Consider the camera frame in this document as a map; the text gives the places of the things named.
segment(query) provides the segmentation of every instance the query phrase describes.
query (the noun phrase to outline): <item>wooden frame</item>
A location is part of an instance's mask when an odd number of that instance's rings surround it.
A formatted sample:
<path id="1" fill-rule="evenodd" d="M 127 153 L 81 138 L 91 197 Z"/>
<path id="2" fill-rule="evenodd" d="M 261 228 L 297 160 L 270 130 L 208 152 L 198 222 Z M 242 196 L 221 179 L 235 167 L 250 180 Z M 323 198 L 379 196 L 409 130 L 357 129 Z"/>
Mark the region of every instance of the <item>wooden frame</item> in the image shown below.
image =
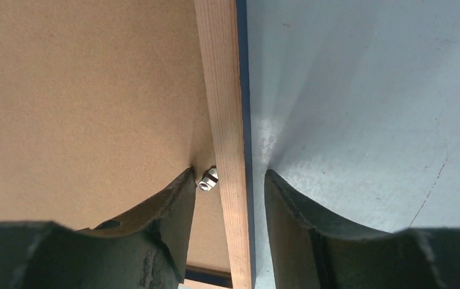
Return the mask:
<path id="1" fill-rule="evenodd" d="M 194 5 L 232 285 L 251 289 L 255 242 L 251 162 L 245 161 L 245 155 L 251 159 L 246 1 L 194 0 Z"/>

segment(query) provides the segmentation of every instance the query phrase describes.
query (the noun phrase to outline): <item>silver fastener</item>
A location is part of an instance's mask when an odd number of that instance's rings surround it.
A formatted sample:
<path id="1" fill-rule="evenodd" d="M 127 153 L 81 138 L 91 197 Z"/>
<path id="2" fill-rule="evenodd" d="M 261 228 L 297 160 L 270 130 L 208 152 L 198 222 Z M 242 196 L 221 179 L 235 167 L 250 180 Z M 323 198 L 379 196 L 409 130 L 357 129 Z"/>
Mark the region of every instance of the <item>silver fastener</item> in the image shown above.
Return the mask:
<path id="1" fill-rule="evenodd" d="M 204 173 L 202 180 L 198 183 L 198 188 L 202 191 L 210 191 L 217 184 L 217 169 L 211 167 Z"/>

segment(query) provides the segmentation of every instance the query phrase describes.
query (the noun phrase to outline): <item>hex nut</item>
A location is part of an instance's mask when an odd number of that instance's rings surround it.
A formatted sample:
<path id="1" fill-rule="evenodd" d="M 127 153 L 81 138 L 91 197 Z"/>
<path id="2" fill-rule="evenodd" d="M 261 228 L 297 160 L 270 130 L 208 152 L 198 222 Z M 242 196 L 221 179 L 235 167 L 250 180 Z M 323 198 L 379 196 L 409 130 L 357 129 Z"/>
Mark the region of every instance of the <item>hex nut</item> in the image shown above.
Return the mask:
<path id="1" fill-rule="evenodd" d="M 198 182 L 198 188 L 202 191 L 210 191 L 217 184 L 217 169 L 216 167 L 211 167 L 204 173 L 204 176 Z"/>

